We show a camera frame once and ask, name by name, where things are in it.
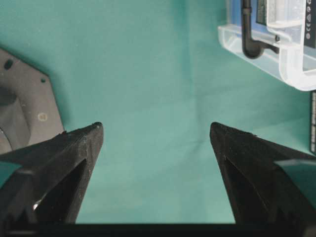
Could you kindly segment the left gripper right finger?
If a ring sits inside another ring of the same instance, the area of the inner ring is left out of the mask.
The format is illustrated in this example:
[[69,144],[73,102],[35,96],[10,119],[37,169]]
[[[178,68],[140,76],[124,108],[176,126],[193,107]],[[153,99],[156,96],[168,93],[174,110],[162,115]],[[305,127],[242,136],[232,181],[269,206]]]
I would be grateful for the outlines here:
[[228,194],[235,222],[267,223],[279,216],[315,224],[316,209],[281,167],[286,161],[314,157],[213,122],[210,142]]

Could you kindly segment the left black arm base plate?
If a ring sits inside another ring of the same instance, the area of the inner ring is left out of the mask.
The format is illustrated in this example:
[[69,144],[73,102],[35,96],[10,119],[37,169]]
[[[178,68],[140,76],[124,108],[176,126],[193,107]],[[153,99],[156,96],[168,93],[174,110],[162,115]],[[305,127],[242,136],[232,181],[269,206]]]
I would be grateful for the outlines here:
[[64,130],[50,78],[0,51],[0,152],[53,138]]

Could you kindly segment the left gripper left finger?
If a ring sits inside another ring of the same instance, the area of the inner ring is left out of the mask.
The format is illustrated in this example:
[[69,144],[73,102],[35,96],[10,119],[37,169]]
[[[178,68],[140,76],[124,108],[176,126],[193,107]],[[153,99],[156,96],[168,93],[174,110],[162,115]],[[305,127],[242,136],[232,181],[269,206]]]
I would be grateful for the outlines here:
[[0,188],[1,224],[74,223],[102,145],[96,122],[1,155],[18,166]]

